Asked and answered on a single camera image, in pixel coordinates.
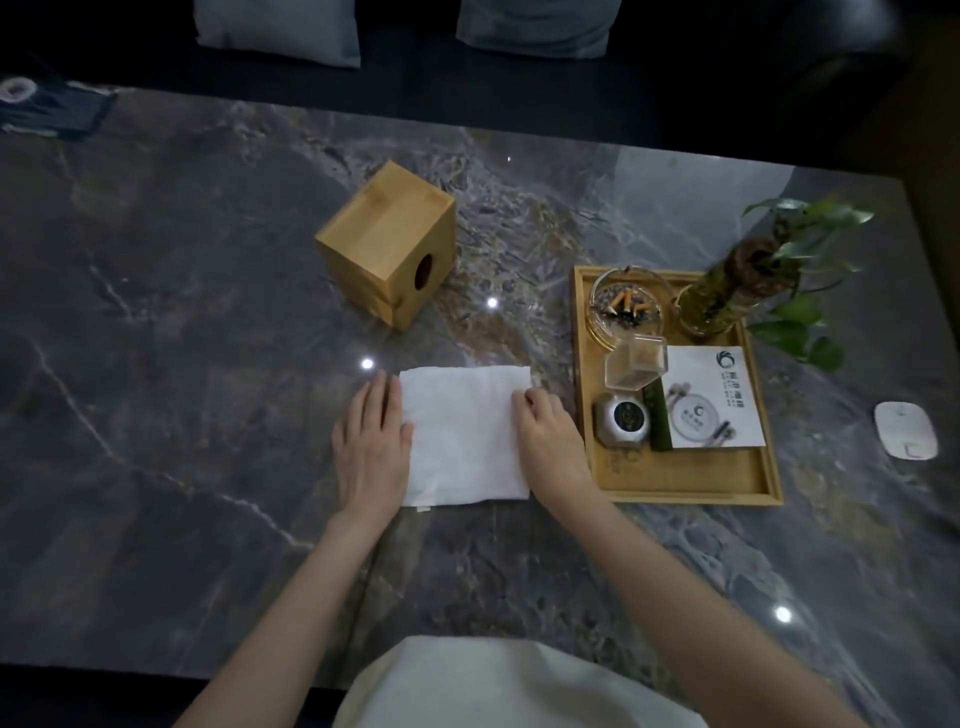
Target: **potted plant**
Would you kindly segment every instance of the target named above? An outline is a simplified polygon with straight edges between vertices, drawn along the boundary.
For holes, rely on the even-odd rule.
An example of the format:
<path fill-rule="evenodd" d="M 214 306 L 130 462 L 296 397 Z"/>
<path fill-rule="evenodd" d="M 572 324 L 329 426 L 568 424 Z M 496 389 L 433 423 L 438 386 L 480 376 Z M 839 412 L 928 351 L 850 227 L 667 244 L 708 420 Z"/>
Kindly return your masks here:
<path fill-rule="evenodd" d="M 750 205 L 773 211 L 769 237 L 741 240 L 726 256 L 689 285 L 677 299 L 682 326 L 698 337 L 725 331 L 757 304 L 780 294 L 787 300 L 771 309 L 774 320 L 748 326 L 757 338 L 825 371 L 843 363 L 843 350 L 827 336 L 810 346 L 810 328 L 823 324 L 816 294 L 839 284 L 856 269 L 833 255 L 834 235 L 862 225 L 874 214 L 833 198 L 815 203 L 777 198 Z M 835 280 L 804 290 L 804 277 L 834 274 Z"/>

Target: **white shirt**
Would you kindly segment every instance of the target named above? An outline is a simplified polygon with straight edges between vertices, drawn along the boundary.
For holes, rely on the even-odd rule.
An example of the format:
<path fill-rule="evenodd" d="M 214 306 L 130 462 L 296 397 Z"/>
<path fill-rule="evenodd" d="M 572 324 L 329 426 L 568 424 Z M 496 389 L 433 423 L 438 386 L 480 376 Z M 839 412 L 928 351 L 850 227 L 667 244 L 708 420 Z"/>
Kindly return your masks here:
<path fill-rule="evenodd" d="M 369 665 L 335 728 L 706 728 L 696 713 L 585 660 L 529 640 L 408 637 Z"/>

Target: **pillow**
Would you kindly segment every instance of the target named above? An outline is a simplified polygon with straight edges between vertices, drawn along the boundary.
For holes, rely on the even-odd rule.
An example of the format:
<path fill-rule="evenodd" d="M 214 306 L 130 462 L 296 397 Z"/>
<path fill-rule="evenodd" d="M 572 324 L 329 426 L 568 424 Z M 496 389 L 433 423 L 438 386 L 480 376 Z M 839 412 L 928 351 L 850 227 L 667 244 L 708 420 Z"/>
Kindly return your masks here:
<path fill-rule="evenodd" d="M 487 51 L 598 59 L 619 10 L 620 0 L 463 0 L 457 38 Z"/>
<path fill-rule="evenodd" d="M 353 0 L 194 0 L 197 42 L 360 67 Z"/>

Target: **gray marble tabletop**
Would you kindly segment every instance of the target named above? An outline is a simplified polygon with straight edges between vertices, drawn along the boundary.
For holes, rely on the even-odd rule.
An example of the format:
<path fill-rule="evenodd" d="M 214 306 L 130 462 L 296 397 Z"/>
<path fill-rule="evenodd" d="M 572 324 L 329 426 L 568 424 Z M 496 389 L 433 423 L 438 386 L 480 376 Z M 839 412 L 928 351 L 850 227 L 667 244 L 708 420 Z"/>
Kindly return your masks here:
<path fill-rule="evenodd" d="M 403 334 L 313 242 L 388 158 L 457 201 L 457 268 Z M 960 367 L 900 182 L 147 91 L 83 142 L 0 137 L 0 661 L 213 674 L 334 508 L 363 358 L 529 364 L 571 403 L 571 265 L 702 269 L 748 203 L 828 193 L 877 216 L 826 295 L 844 369 L 756 347 L 786 504 L 624 510 L 874 725 L 957 724 Z M 926 409 L 937 459 L 884 454 L 888 399 Z M 318 684 L 424 633 L 532 638 L 682 697 L 534 500 L 403 511 Z"/>

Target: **sofa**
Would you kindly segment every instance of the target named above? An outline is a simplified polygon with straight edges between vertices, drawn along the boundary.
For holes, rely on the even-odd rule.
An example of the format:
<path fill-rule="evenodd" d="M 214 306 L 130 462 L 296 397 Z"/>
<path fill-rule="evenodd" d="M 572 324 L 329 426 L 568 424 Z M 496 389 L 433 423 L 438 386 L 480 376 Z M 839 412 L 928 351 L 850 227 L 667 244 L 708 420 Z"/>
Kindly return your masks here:
<path fill-rule="evenodd" d="M 823 164 L 909 56 L 890 0 L 623 0 L 606 57 L 469 48 L 459 0 L 357 0 L 362 67 L 196 43 L 168 0 L 0 0 L 0 72 Z"/>

